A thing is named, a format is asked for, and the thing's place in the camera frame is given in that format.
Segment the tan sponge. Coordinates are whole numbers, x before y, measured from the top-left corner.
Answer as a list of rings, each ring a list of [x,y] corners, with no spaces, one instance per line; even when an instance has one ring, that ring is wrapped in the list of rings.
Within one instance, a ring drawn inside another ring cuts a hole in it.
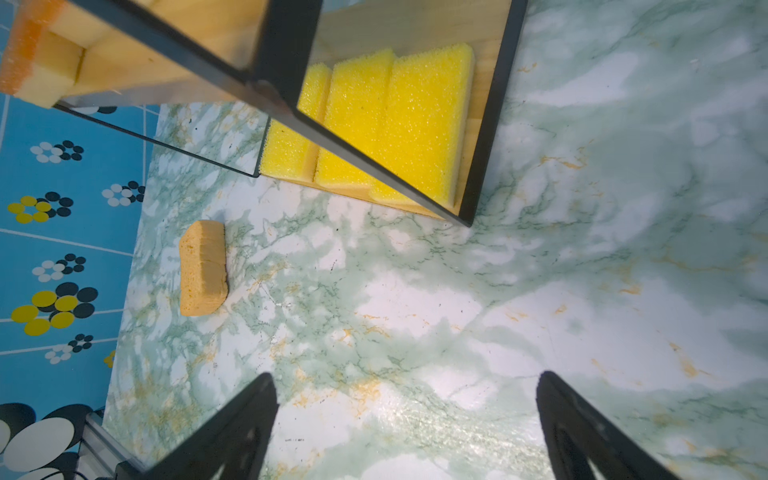
[[[194,222],[182,235],[180,312],[186,317],[214,313],[229,293],[224,224]]]

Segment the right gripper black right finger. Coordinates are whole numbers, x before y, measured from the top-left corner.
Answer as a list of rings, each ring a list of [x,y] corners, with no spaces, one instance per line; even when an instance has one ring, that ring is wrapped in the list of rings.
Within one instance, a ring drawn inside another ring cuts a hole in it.
[[[593,467],[605,479],[676,477],[556,373],[541,374],[536,403],[557,479],[593,479]]]

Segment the orange sponge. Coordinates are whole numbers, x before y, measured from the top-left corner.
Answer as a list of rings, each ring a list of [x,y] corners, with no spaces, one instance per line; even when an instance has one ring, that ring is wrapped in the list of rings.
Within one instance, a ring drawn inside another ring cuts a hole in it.
[[[41,108],[73,87],[83,48],[54,33],[67,1],[22,1],[1,61],[1,91]]]

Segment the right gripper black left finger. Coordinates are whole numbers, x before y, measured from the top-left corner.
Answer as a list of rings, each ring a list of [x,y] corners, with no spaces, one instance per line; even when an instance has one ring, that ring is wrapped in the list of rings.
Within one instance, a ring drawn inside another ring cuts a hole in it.
[[[257,479],[278,413],[273,377],[262,373],[144,479]]]

